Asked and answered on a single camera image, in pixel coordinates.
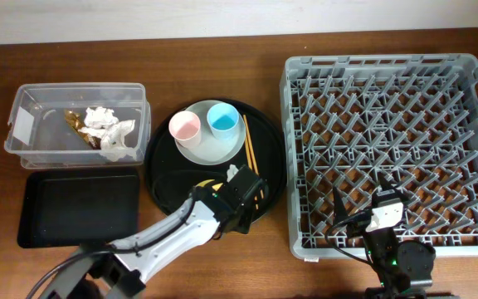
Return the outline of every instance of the dish rack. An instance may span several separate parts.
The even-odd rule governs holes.
[[[395,227],[437,256],[478,256],[478,61],[469,54],[289,58],[280,82],[290,250],[343,257],[324,240],[332,188],[349,213],[378,174],[411,199]],[[328,237],[363,257],[362,238]]]

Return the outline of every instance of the white plate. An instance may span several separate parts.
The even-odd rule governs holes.
[[[239,115],[239,134],[231,137],[229,140],[218,140],[212,134],[207,122],[207,112],[215,104],[222,103],[219,100],[203,100],[199,101],[188,108],[200,119],[202,139],[200,145],[194,149],[186,149],[175,141],[176,147],[186,159],[200,165],[217,165],[227,162],[233,158],[245,143],[246,127],[245,122]]]

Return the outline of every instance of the plastic cup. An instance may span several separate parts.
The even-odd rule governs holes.
[[[180,111],[169,121],[169,133],[183,147],[192,149],[200,144],[200,119],[189,111]]]
[[[215,138],[227,140],[237,134],[239,112],[230,104],[219,103],[207,112],[207,122]]]

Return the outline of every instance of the black round tray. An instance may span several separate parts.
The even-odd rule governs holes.
[[[257,168],[269,186],[268,197],[260,199],[259,209],[254,212],[254,220],[257,220],[274,206],[285,188],[287,174],[283,134],[256,108],[236,100],[215,100],[234,105],[248,120]],[[154,132],[144,163],[147,188],[153,201],[167,215],[182,205],[194,185],[206,179],[225,179],[230,164],[237,168],[247,165],[245,145],[235,157],[219,165],[199,165],[183,157],[168,132],[168,123],[173,115]]]

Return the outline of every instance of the black tray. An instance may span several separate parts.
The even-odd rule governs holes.
[[[17,243],[22,248],[105,243],[137,233],[135,169],[36,172],[27,179]]]
[[[285,188],[283,134],[257,109],[236,100],[215,100],[234,105],[241,115],[247,117],[257,167],[269,186],[268,197],[259,202],[259,210],[254,213],[254,220],[257,220],[274,206]],[[199,165],[184,158],[168,132],[173,115],[156,129],[145,155],[145,182],[153,201],[167,215],[182,205],[194,185],[205,179],[225,179],[230,164],[238,168],[247,165],[244,145],[235,157],[219,165]]]

